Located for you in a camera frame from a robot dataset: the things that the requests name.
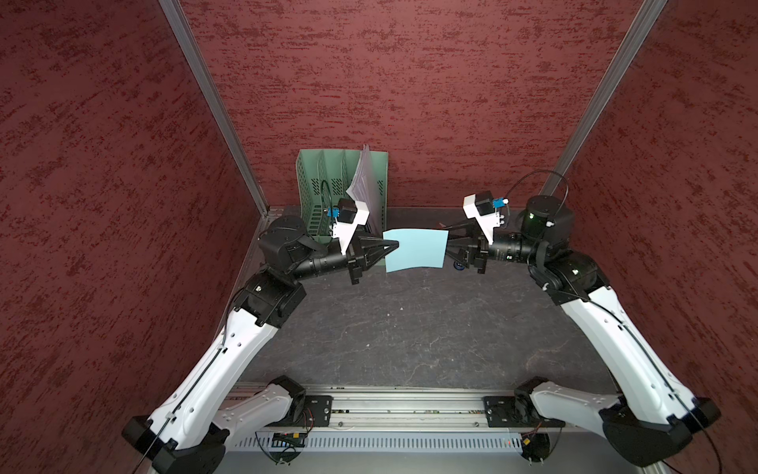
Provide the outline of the light blue square paper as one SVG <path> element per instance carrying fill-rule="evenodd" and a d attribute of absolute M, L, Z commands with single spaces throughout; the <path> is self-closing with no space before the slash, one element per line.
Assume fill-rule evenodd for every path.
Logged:
<path fill-rule="evenodd" d="M 383 237 L 399 243 L 385 258 L 387 273 L 414 268 L 441 269 L 444 265 L 447 230 L 401 228 L 387 230 Z"/>

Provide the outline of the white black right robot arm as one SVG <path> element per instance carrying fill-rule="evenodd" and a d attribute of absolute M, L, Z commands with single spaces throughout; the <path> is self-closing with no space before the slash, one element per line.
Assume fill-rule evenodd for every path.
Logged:
<path fill-rule="evenodd" d="M 664 364 L 624 310 L 600 266 L 570 246 L 574 213 L 561 199 L 527 201 L 511 231 L 509 201 L 489 192 L 465 197 L 464 221 L 451 225 L 446 255 L 458 270 L 485 274 L 491 261 L 523 264 L 537 286 L 590 341 L 610 370 L 614 394 L 570 389 L 534 377 L 513 392 L 513 415 L 539 430 L 573 425 L 607 440 L 625 460 L 648 467 L 674 456 L 720 418 Z"/>

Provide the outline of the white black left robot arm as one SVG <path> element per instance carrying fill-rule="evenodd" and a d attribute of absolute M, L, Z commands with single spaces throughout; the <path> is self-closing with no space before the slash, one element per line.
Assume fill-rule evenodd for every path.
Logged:
<path fill-rule="evenodd" d="M 212 473 L 239 436 L 270 425 L 310 428 L 306 390 L 288 376 L 272 380 L 247 400 L 223 405 L 245 369 L 305 299 L 306 278 L 346 271 L 358 284 L 364 272 L 400 246 L 337 222 L 337 239 L 322 244 L 303 220 L 284 215 L 261 233 L 265 260 L 233 296 L 219 334 L 191 373 L 149 415 L 128 421 L 122 436 L 150 462 L 153 473 Z"/>

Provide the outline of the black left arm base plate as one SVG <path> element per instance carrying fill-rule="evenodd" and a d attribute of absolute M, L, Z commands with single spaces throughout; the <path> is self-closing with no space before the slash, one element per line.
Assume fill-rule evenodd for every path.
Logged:
<path fill-rule="evenodd" d="M 330 395 L 306 395 L 298 424 L 306 429 L 329 427 L 333 403 Z"/>

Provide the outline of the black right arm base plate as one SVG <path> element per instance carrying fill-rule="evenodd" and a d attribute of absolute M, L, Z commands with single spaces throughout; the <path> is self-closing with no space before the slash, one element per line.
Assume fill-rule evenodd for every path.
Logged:
<path fill-rule="evenodd" d="M 489 428 L 535 430 L 566 426 L 563 421 L 540 415 L 528 396 L 485 396 L 483 402 Z"/>

